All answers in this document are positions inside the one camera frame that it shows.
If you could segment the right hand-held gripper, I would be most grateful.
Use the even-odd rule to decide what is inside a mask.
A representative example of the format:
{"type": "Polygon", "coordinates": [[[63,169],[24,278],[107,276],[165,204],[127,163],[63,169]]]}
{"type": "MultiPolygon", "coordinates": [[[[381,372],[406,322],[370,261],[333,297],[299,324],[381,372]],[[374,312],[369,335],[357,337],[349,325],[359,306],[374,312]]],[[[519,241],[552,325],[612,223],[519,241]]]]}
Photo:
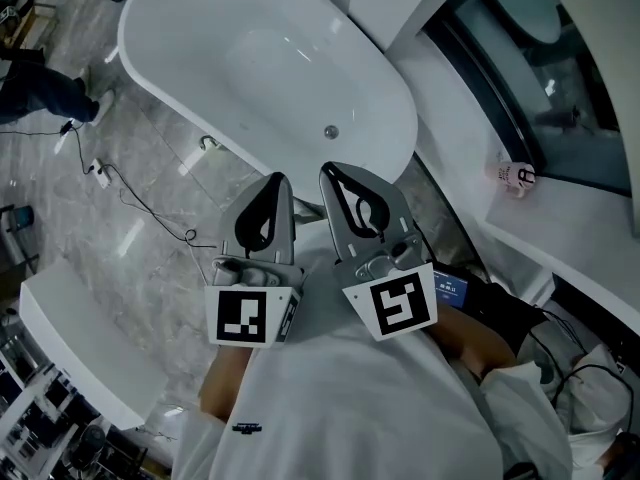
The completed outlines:
{"type": "Polygon", "coordinates": [[[433,265],[421,257],[421,239],[412,233],[413,217],[401,191],[341,162],[326,162],[319,184],[341,260],[334,275],[372,337],[383,341],[435,324],[433,265]],[[357,256],[358,244],[381,245],[357,256]]]}

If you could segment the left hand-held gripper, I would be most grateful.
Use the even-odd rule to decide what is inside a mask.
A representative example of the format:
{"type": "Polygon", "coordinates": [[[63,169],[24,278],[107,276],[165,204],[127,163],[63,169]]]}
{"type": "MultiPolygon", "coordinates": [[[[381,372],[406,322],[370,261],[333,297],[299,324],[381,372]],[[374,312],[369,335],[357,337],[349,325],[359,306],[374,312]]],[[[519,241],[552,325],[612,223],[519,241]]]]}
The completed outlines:
{"type": "Polygon", "coordinates": [[[252,183],[224,212],[222,253],[205,288],[211,343],[270,348],[287,340],[304,277],[294,264],[293,211],[291,185],[276,172],[252,183]]]}

